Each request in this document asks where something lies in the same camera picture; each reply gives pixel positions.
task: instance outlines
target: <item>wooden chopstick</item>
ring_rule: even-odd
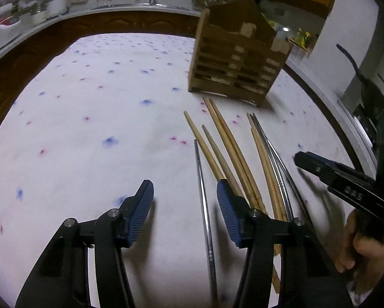
[[[243,170],[244,170],[245,175],[246,175],[246,177],[247,177],[247,179],[249,181],[249,184],[250,184],[251,189],[253,191],[254,197],[255,197],[258,205],[259,205],[259,209],[263,213],[266,213],[266,208],[265,208],[265,205],[264,205],[264,203],[262,201],[262,196],[260,195],[260,191],[258,189],[258,186],[256,185],[255,179],[253,178],[252,172],[250,171],[249,166],[247,165],[245,157],[243,156],[243,154],[242,154],[242,152],[241,152],[241,150],[240,150],[240,148],[238,146],[238,143],[236,142],[232,132],[230,131],[230,129],[228,127],[228,124],[226,124],[226,122],[223,119],[220,111],[216,107],[214,101],[212,99],[210,99],[209,103],[212,105],[213,110],[215,111],[216,116],[217,116],[217,118],[219,119],[219,121],[221,123],[221,126],[223,127],[226,135],[228,136],[228,138],[230,140],[230,143],[232,144],[236,154],[238,155],[239,161],[242,164]]]
[[[230,170],[228,163],[226,162],[225,158],[223,157],[222,153],[220,152],[218,146],[216,145],[215,141],[213,140],[212,136],[210,135],[209,131],[206,129],[205,125],[202,125],[202,129],[205,132],[206,137],[209,140],[209,144],[211,145],[213,152],[216,155],[216,158],[218,162],[220,163],[220,166],[226,176],[226,179],[228,180],[230,187],[232,188],[235,195],[243,197],[242,190],[240,189],[240,186],[238,182],[235,179],[234,174]]]
[[[185,115],[185,118],[191,127],[191,130],[196,138],[196,140],[199,143],[199,146],[201,146],[201,149],[209,163],[210,168],[212,169],[213,174],[215,175],[216,180],[219,182],[221,179],[223,179],[222,171],[220,171],[215,159],[213,158],[211,152],[209,151],[208,146],[206,146],[205,141],[203,140],[201,134],[199,133],[198,129],[196,128],[195,124],[193,123],[191,117],[189,114],[184,111],[183,114]]]
[[[204,98],[204,102],[206,104],[206,107],[209,110],[210,116],[212,117],[212,120],[216,126],[216,129],[219,132],[219,135],[223,141],[223,144],[225,145],[225,148],[228,151],[229,157],[232,160],[232,163],[235,167],[236,173],[238,174],[238,178],[240,180],[240,183],[242,184],[243,190],[245,192],[246,198],[249,201],[250,207],[260,209],[260,205],[255,198],[255,194],[253,193],[252,186],[250,185],[250,182],[249,182],[249,180],[245,174],[245,171],[242,167],[242,163],[240,162],[239,157],[236,154],[234,147],[230,143],[230,140],[229,140],[225,130],[223,129],[223,127],[222,127],[222,125],[218,119],[218,116],[216,115],[216,113],[215,113],[212,105],[209,103],[209,101]]]
[[[267,157],[265,146],[263,145],[263,142],[261,141],[259,135],[257,134],[256,129],[251,128],[251,132],[253,135],[253,139],[255,140],[256,148],[259,153],[263,171],[265,173],[267,188],[269,190],[271,205],[273,207],[273,214],[275,215],[276,220],[283,221],[284,217],[279,207],[279,200],[278,200],[279,196],[275,189],[275,185],[273,184],[273,175],[271,174],[269,165],[267,163],[267,161],[269,161],[269,158]]]

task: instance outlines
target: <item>metal chopstick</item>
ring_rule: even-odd
[[[196,139],[194,143],[195,143],[196,167],[197,167],[198,179],[199,179],[199,195],[201,197],[202,220],[204,222],[206,254],[208,257],[210,296],[212,299],[212,307],[216,308],[218,307],[218,295],[217,295],[217,283],[216,283],[215,255],[213,252],[212,233],[210,230],[208,201],[206,199],[204,176],[202,174],[201,158],[199,156],[198,142]]]
[[[288,221],[292,222],[293,218],[294,218],[293,217],[292,205],[290,204],[288,191],[286,189],[286,185],[285,185],[285,182],[283,180],[282,174],[281,174],[281,172],[279,170],[279,167],[277,165],[277,161],[276,161],[276,159],[275,159],[275,157],[274,157],[274,155],[273,155],[273,153],[272,153],[272,151],[271,151],[271,149],[269,147],[269,144],[267,142],[267,137],[266,137],[265,133],[263,132],[263,129],[260,126],[259,121],[256,118],[256,115],[254,113],[252,115],[252,118],[253,118],[253,122],[254,122],[254,124],[256,126],[256,129],[259,132],[260,138],[261,138],[263,144],[265,145],[267,154],[268,154],[268,156],[270,158],[271,166],[272,166],[272,169],[273,169],[273,174],[276,177],[277,184],[279,186],[279,190],[280,190],[280,193],[282,195],[283,204],[285,205],[286,216],[288,218]]]
[[[313,221],[310,217],[310,213],[309,211],[307,210],[306,208],[306,205],[303,201],[303,198],[301,197],[300,195],[300,192],[299,190],[297,189],[297,186],[295,184],[295,182],[293,181],[293,178],[292,176],[290,175],[285,163],[282,161],[281,157],[279,156],[279,154],[277,154],[277,151],[275,150],[275,148],[273,147],[273,145],[271,144],[271,142],[269,141],[269,139],[267,139],[267,143],[269,144],[269,147],[270,149],[272,150],[273,152],[273,155],[275,156],[275,159],[277,160],[277,162],[279,163],[283,173],[285,174],[285,177],[286,179],[288,180],[289,182],[289,185],[290,185],[290,188],[292,189],[293,191],[293,194],[295,195],[296,197],[296,200],[297,202],[299,203],[299,206],[300,206],[300,209],[302,211],[302,213],[304,214],[304,216],[306,217],[306,223],[309,225],[309,227],[314,230],[314,226],[313,226]]]

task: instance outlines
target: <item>metal screw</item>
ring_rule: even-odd
[[[298,226],[303,226],[304,225],[304,220],[302,218],[294,218],[293,222],[298,225]]]
[[[69,219],[66,219],[64,221],[64,226],[65,227],[71,227],[71,226],[74,225],[74,223],[75,223],[75,219],[74,218],[69,218]]]
[[[110,209],[108,211],[108,216],[115,218],[119,214],[119,209]]]
[[[258,216],[260,216],[262,214],[261,211],[259,211],[258,209],[250,209],[248,214],[253,217],[253,218],[257,218]]]

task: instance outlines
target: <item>kitchen counter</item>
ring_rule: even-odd
[[[117,6],[117,7],[108,7],[105,6],[103,8],[98,7],[92,7],[91,9],[81,9],[81,10],[75,10],[70,11],[64,15],[51,18],[49,20],[46,20],[44,23],[38,24],[36,26],[32,26],[28,29],[26,29],[21,35],[19,35],[17,38],[12,40],[10,43],[8,43],[6,46],[0,49],[0,58],[2,58],[6,53],[8,53],[11,49],[16,47],[18,44],[22,43],[29,37],[33,36],[37,32],[43,30],[44,28],[47,28],[48,26],[51,26],[52,24],[55,24],[57,22],[60,22],[62,20],[66,20],[68,18],[78,17],[78,16],[84,16],[84,15],[90,15],[90,14],[96,14],[96,13],[107,13],[107,12],[113,12],[113,11],[161,11],[166,13],[175,13],[175,14],[183,14],[183,15],[190,15],[190,16],[200,16],[200,11],[188,11],[185,9],[178,9],[177,7],[162,7],[162,6],[146,6],[146,5],[126,5],[126,6]]]

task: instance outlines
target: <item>table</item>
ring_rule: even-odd
[[[68,217],[86,221],[120,205],[144,179],[154,203],[135,245],[124,251],[138,307],[209,307],[209,283],[193,134],[205,124],[229,162],[203,104],[187,92],[194,40],[158,34],[82,38],[23,90],[0,126],[0,295],[14,306],[37,258]],[[312,151],[351,166],[339,138],[304,91],[281,71],[261,108],[212,97],[246,157],[269,215],[267,185],[246,112],[255,112],[336,256],[352,207],[330,195],[292,157]],[[216,181],[201,154],[215,246],[218,292],[230,307],[245,251],[229,240]],[[295,216],[298,205],[291,196]],[[92,305],[97,306],[93,253]],[[280,269],[279,257],[275,265]],[[277,303],[271,289],[270,304]]]

